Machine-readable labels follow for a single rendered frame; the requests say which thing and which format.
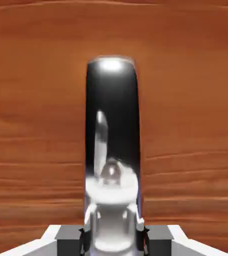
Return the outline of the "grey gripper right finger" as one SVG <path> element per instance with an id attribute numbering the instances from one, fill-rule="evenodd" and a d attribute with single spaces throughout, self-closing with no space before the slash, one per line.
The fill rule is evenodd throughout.
<path id="1" fill-rule="evenodd" d="M 147 225 L 137 232 L 137 248 L 141 256 L 228 256 L 228 253 L 189 239 L 181 227 Z"/>

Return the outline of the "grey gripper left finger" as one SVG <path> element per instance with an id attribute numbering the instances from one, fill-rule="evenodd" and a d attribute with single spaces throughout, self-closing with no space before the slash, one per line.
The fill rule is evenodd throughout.
<path id="1" fill-rule="evenodd" d="M 90 256 L 90 227 L 52 224 L 41 238 L 2 252 L 0 256 Z"/>

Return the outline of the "brown wooden cabinet door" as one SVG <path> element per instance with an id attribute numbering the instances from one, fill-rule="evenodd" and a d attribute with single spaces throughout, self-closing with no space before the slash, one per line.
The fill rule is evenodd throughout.
<path id="1" fill-rule="evenodd" d="M 0 253 L 83 222 L 102 55 L 136 63 L 145 222 L 228 253 L 228 0 L 0 0 Z"/>

